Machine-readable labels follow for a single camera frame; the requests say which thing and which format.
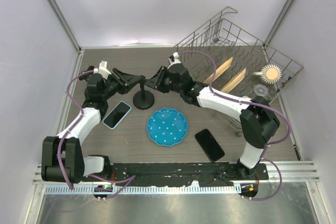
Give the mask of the black phone stand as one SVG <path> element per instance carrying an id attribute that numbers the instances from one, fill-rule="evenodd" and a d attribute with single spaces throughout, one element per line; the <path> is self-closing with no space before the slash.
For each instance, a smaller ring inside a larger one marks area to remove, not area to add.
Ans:
<path id="1" fill-rule="evenodd" d="M 133 105 L 139 110 L 147 110 L 154 105 L 154 95 L 145 89 L 145 77 L 141 76 L 140 91 L 133 96 Z"/>

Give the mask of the black phone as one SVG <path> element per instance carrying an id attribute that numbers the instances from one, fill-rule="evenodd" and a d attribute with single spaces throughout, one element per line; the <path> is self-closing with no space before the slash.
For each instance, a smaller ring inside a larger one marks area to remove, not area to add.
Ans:
<path id="1" fill-rule="evenodd" d="M 195 139 L 211 162 L 216 162 L 225 156 L 224 150 L 208 129 L 196 133 Z"/>

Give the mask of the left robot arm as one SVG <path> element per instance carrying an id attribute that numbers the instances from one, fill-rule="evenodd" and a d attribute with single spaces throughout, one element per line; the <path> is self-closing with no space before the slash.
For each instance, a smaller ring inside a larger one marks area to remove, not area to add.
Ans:
<path id="1" fill-rule="evenodd" d="M 77 117 L 56 136 L 43 140 L 41 177 L 47 182 L 67 183 L 70 188 L 85 177 L 105 182 L 112 175 L 110 160 L 104 155 L 84 157 L 81 146 L 91 130 L 105 117 L 108 99 L 116 93 L 127 94 L 144 76 L 127 74 L 105 67 L 90 66 L 76 80 L 86 80 L 85 100 L 79 107 Z"/>

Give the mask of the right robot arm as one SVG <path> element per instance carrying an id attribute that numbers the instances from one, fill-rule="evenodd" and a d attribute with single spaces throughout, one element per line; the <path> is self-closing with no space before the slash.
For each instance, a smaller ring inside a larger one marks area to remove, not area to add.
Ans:
<path id="1" fill-rule="evenodd" d="M 255 175 L 267 143 L 280 127 L 277 116 L 265 98 L 241 98 L 212 89 L 194 80 L 181 63 L 161 67 L 145 81 L 145 85 L 162 93 L 176 92 L 188 104 L 212 109 L 238 120 L 246 145 L 237 161 L 237 173 L 242 179 Z"/>

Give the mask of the phone in blue case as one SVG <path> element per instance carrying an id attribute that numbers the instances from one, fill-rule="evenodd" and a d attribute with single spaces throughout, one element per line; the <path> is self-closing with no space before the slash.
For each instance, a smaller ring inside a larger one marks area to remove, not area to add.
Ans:
<path id="1" fill-rule="evenodd" d="M 122 120 L 130 113 L 131 106 L 120 101 L 102 120 L 102 123 L 109 129 L 114 130 Z"/>

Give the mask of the blue polka dot plate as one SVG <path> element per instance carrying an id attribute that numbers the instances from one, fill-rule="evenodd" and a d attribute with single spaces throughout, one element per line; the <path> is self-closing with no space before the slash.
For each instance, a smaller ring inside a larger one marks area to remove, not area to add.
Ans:
<path id="1" fill-rule="evenodd" d="M 173 108 L 155 111 L 148 119 L 148 137 L 158 146 L 171 147 L 180 144 L 188 134 L 185 115 Z"/>

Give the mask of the beige plate, rear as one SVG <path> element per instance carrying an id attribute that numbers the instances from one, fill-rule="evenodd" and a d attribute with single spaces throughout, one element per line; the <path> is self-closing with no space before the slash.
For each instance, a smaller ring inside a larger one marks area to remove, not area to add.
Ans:
<path id="1" fill-rule="evenodd" d="M 230 68 L 231 64 L 233 62 L 233 57 L 230 57 L 227 59 L 223 64 L 221 64 L 217 69 L 215 74 L 211 74 L 207 79 L 203 81 L 204 84 L 210 84 L 211 81 L 215 81 L 217 78 L 219 78 L 227 69 Z"/>

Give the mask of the beige plate, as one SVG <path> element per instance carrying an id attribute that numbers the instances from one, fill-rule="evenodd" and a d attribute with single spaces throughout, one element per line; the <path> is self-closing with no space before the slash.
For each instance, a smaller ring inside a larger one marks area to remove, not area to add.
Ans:
<path id="1" fill-rule="evenodd" d="M 244 68 L 237 75 L 231 78 L 230 81 L 225 84 L 225 86 L 221 89 L 221 92 L 229 93 L 230 91 L 232 91 L 233 88 L 235 88 L 240 82 L 243 81 L 243 79 L 245 78 L 245 74 L 246 68 Z"/>
<path id="2" fill-rule="evenodd" d="M 215 74 L 211 74 L 207 79 L 203 81 L 204 84 L 210 84 L 211 81 L 215 81 L 217 78 L 219 78 L 227 69 L 230 68 L 231 64 L 233 62 L 233 57 L 230 57 L 227 59 L 223 64 L 221 64 L 217 69 Z"/>

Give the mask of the beige plate, front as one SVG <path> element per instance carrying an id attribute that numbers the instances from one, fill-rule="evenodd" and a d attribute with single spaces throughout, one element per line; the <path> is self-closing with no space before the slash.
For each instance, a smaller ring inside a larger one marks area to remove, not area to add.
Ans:
<path id="1" fill-rule="evenodd" d="M 229 93 L 230 91 L 232 91 L 233 88 L 235 88 L 240 82 L 243 81 L 243 79 L 245 78 L 245 74 L 246 68 L 244 68 L 237 75 L 231 78 L 230 81 L 225 84 L 225 86 L 221 89 L 221 92 Z"/>

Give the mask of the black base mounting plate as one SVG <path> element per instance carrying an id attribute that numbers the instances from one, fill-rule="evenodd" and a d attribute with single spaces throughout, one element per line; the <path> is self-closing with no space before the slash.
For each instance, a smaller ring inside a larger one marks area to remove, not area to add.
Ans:
<path id="1" fill-rule="evenodd" d="M 268 180 L 265 164 L 259 163 L 250 175 L 243 177 L 238 165 L 216 163 L 114 163 L 107 175 L 99 177 L 121 181 L 131 176 L 131 186 L 139 187 L 188 187 L 197 181 L 201 187 L 231 186 L 234 181 Z"/>

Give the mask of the clear glass cup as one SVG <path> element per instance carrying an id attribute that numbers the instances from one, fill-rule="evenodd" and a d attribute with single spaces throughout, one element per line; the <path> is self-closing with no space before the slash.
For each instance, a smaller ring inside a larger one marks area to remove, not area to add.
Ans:
<path id="1" fill-rule="evenodd" d="M 254 92 L 261 97 L 266 97 L 269 93 L 268 88 L 263 84 L 257 84 L 254 86 Z"/>

